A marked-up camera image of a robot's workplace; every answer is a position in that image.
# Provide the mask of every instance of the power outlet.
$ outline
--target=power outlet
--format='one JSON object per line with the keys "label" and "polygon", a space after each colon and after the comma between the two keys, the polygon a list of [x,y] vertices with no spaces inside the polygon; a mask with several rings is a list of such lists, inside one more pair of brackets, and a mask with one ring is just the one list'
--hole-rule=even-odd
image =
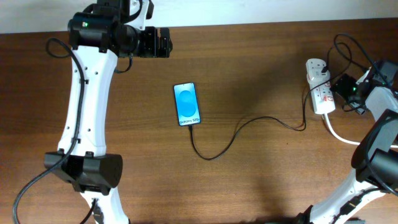
{"label": "power outlet", "polygon": [[[326,62],[321,59],[310,59],[306,62],[307,81],[310,89],[330,79],[330,72],[322,72]],[[327,82],[311,91],[313,110],[316,114],[330,113],[336,109],[335,99]]]}

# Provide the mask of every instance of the wooden table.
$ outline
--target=wooden table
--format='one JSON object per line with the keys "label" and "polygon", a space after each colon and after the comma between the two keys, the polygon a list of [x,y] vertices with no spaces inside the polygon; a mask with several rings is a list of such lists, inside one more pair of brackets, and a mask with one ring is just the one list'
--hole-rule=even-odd
{"label": "wooden table", "polygon": [[[130,72],[114,75],[109,92],[107,152],[124,159],[119,192],[127,216],[134,223],[273,221],[324,200],[348,175],[355,147],[326,130],[311,102],[306,131],[258,121],[221,159],[208,162],[195,155],[188,128],[177,123],[172,87],[195,82],[202,116],[195,137],[200,151],[212,156],[256,116],[299,126],[305,62],[325,58],[335,34],[348,32],[374,58],[398,61],[397,24],[378,19],[171,29],[171,58],[135,58]],[[44,153],[56,150],[64,128],[71,59],[49,57],[49,37],[68,40],[66,32],[0,35],[1,223],[12,222],[16,194],[43,171]],[[367,65],[357,48],[352,51]],[[127,65],[119,60],[120,69]],[[333,52],[332,74],[345,65]],[[361,76],[356,67],[348,73]],[[337,107],[330,115],[336,132],[361,141],[374,123],[371,114]],[[355,216],[395,223],[397,202],[387,195]],[[49,175],[23,197],[19,217],[22,223],[78,223],[88,209],[71,185]]]}

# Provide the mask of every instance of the power strip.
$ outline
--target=power strip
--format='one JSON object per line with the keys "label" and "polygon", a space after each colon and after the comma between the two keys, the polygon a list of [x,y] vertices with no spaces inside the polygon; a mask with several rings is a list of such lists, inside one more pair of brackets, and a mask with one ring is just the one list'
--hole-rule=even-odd
{"label": "power strip", "polygon": [[[326,62],[312,58],[305,64],[307,68],[307,81],[310,89],[330,79],[330,72],[322,73]],[[311,91],[313,110],[316,114],[327,114],[336,109],[335,99],[330,91],[330,82],[327,82]]]}

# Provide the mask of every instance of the white wall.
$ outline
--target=white wall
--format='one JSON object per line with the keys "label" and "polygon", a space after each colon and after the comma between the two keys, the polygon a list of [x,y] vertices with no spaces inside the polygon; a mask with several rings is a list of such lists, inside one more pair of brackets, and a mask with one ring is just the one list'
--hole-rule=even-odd
{"label": "white wall", "polygon": [[[0,33],[66,30],[95,0],[0,0]],[[147,26],[398,17],[398,0],[153,0]]]}

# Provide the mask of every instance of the blue phone screen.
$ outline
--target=blue phone screen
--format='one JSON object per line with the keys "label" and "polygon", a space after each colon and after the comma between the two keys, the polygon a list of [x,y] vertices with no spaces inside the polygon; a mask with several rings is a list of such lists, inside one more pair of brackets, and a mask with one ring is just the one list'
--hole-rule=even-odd
{"label": "blue phone screen", "polygon": [[197,94],[193,83],[174,86],[178,123],[181,126],[200,123]]}

